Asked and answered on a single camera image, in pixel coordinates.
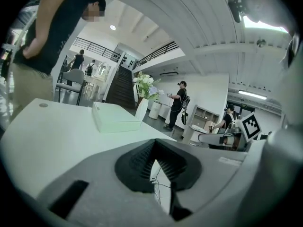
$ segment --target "man's arm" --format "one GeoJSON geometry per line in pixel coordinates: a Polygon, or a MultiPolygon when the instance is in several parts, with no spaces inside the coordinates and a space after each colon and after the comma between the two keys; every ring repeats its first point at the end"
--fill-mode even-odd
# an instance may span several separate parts
{"type": "Polygon", "coordinates": [[[184,90],[180,89],[177,95],[171,95],[169,97],[171,97],[172,99],[180,99],[181,97],[184,98],[184,95],[185,95],[184,90]]]}
{"type": "Polygon", "coordinates": [[[30,46],[23,51],[25,58],[29,59],[40,53],[47,41],[53,17],[63,1],[64,0],[40,1],[36,18],[36,37],[30,46]]]}
{"type": "Polygon", "coordinates": [[[222,120],[221,123],[213,127],[213,129],[221,128],[225,124],[225,120],[222,120]]]}
{"type": "Polygon", "coordinates": [[[179,99],[180,95],[169,95],[169,97],[172,99],[179,99]]]}
{"type": "Polygon", "coordinates": [[[70,61],[70,63],[67,64],[67,67],[69,67],[76,59],[76,56],[74,56],[74,58],[70,61]]]}

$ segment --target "black rectangular slot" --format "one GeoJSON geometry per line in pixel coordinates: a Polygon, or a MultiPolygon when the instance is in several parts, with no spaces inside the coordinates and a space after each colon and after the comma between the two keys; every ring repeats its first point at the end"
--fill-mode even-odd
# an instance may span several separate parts
{"type": "Polygon", "coordinates": [[[49,210],[65,219],[88,185],[88,182],[82,180],[73,182],[73,184],[50,206],[49,210]]]}

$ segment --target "flower vase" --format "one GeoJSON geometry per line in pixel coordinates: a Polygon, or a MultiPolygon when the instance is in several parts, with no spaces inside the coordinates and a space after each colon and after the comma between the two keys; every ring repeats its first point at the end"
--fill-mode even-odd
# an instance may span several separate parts
{"type": "Polygon", "coordinates": [[[135,117],[137,119],[139,119],[140,121],[143,120],[143,118],[146,114],[147,106],[148,106],[148,100],[146,98],[143,98],[137,108],[136,115],[135,115],[135,117]]]}

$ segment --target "khaki pants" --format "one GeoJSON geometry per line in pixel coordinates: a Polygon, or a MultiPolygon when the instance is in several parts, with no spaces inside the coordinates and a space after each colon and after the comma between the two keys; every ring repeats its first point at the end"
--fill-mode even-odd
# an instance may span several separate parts
{"type": "Polygon", "coordinates": [[[11,121],[35,98],[53,100],[53,77],[22,64],[12,64],[14,112],[11,121]]]}

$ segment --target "black railing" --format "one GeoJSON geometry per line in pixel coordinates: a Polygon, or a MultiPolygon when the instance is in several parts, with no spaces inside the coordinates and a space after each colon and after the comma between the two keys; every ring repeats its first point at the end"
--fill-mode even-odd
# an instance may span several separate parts
{"type": "Polygon", "coordinates": [[[146,62],[148,62],[152,59],[155,59],[156,57],[158,57],[160,55],[164,55],[165,53],[175,50],[177,48],[179,48],[179,46],[176,44],[176,42],[174,42],[174,41],[170,42],[169,44],[157,49],[153,53],[149,54],[148,56],[145,56],[143,59],[138,61],[134,68],[141,66],[141,65],[145,64],[146,62]]]}
{"type": "Polygon", "coordinates": [[[77,47],[80,47],[82,49],[94,52],[98,55],[104,56],[112,61],[118,62],[118,60],[120,59],[120,54],[111,51],[108,48],[105,48],[99,44],[95,44],[91,41],[85,40],[85,39],[81,39],[81,38],[76,38],[75,41],[72,43],[72,45],[75,45],[77,47]]]}

